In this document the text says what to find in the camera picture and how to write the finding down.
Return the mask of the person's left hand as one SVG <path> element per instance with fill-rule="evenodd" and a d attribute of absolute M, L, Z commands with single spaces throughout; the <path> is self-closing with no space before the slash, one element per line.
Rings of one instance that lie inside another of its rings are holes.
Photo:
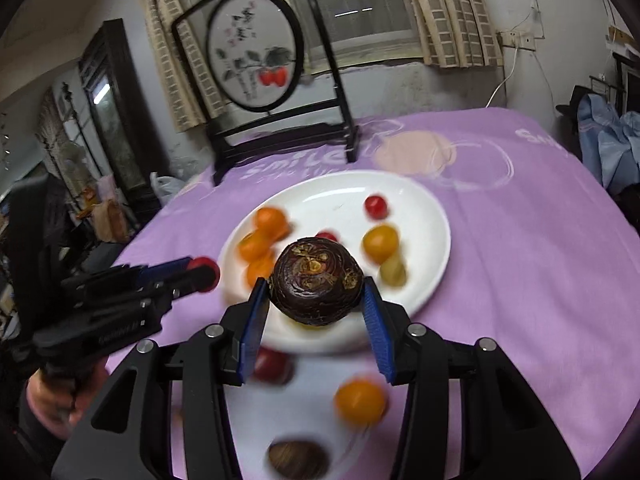
<path fill-rule="evenodd" d="M 55 437 L 66 440 L 84 416 L 110 373 L 106 359 L 94 364 L 82 387 L 57 380 L 36 370 L 26 384 L 26 401 L 38 422 Z"/>

